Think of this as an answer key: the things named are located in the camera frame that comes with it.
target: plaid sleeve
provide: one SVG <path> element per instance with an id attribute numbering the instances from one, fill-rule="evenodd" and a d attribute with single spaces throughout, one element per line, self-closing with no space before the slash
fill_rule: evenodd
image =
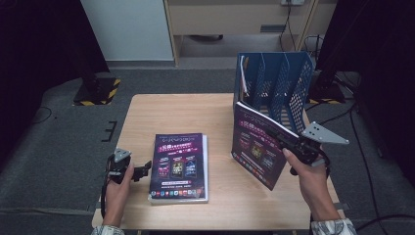
<path id="1" fill-rule="evenodd" d="M 124 235 L 124 231 L 113 226 L 97 226 L 92 231 L 91 235 Z"/>
<path id="2" fill-rule="evenodd" d="M 357 235 L 353 224 L 348 218 L 313 221 L 311 222 L 311 229 L 314 235 Z"/>

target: person's right hand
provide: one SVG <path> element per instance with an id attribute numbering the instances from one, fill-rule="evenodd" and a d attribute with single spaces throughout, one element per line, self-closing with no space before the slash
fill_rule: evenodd
<path id="1" fill-rule="evenodd" d="M 289 150 L 283 149 L 287 162 L 296 170 L 300 179 L 300 190 L 315 221 L 340 219 L 327 188 L 324 164 L 310 166 L 303 164 Z"/>

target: perforated plastic divider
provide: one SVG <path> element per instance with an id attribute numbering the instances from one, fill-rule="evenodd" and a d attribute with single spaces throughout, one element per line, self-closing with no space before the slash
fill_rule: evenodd
<path id="1" fill-rule="evenodd" d="M 239 53 L 235 99 L 244 74 L 249 96 L 244 101 L 296 133 L 305 129 L 302 110 L 314 70 L 305 52 Z"/>

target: wall socket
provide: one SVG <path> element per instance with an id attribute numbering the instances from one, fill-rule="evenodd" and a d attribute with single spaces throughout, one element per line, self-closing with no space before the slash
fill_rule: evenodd
<path id="1" fill-rule="evenodd" d="M 305 0 L 281 0 L 281 5 L 288 5 L 289 2 L 291 2 L 292 6 L 300 6 L 304 5 Z"/>

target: gray carpet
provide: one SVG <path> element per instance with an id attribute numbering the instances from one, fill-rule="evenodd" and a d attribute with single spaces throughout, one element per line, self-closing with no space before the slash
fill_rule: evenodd
<path id="1" fill-rule="evenodd" d="M 81 84 L 80 79 L 45 93 L 43 108 L 39 109 L 33 125 L 0 175 L 0 211 L 3 210 L 0 234 L 89 234 L 92 214 L 88 214 L 88 210 L 93 211 L 100 195 L 105 162 L 116 146 L 132 96 L 233 92 L 235 71 L 113 70 L 113 74 L 121 79 L 121 83 L 107 106 L 73 106 L 72 99 Z M 347 111 L 352 103 L 319 105 L 307 113 L 310 120 L 320 122 Z M 401 176 L 393 161 L 377 156 L 370 133 L 356 112 L 353 112 L 353 120 L 369 164 L 379 214 L 415 215 L 415 189 Z M 111 129 L 113 122 L 116 122 L 115 133 L 111 141 L 103 142 L 109 138 L 106 129 Z M 348 146 L 327 145 L 325 150 L 332 160 L 331 175 L 339 197 L 350 206 L 346 215 L 358 227 L 376 216 L 364 161 L 348 116 L 325 126 L 350 140 Z M 85 214 L 5 211 L 18 208 L 63 209 Z M 415 231 L 414 220 L 396 218 L 382 224 L 389 234 Z M 380 225 L 374 223 L 359 234 L 383 232 Z"/>

